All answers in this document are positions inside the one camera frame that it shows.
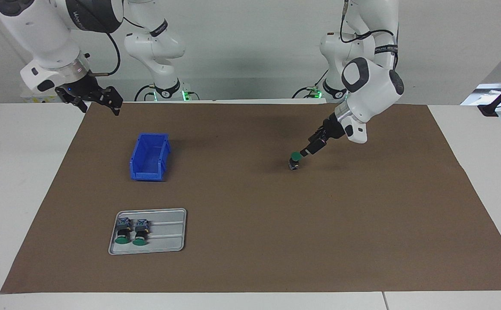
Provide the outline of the blue plastic storage bin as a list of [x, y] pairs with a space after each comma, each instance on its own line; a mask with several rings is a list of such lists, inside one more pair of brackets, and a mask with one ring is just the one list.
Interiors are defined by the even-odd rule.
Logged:
[[167, 133], [140, 133], [129, 161], [130, 177], [137, 181], [163, 181], [169, 155]]

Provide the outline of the brown paper table mat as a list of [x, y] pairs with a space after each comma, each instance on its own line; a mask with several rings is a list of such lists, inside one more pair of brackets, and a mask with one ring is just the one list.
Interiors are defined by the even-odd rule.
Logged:
[[[1, 292], [501, 290], [500, 232], [427, 106], [289, 170], [333, 110], [91, 106]], [[163, 181], [130, 177], [142, 132], [169, 135]], [[108, 253], [118, 212], [166, 208], [187, 210], [181, 251]]]

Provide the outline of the silver metal tray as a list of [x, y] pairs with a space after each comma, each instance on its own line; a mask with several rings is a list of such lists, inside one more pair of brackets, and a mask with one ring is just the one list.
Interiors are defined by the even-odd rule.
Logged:
[[[187, 223], [187, 210], [184, 208], [120, 211], [115, 216], [115, 222], [119, 217], [128, 217], [131, 220], [130, 242], [126, 245], [115, 243], [114, 224], [108, 246], [110, 255], [176, 252], [181, 251], [184, 247]], [[147, 219], [150, 226], [147, 244], [143, 246], [133, 245], [132, 243], [135, 237], [134, 226], [138, 219]]]

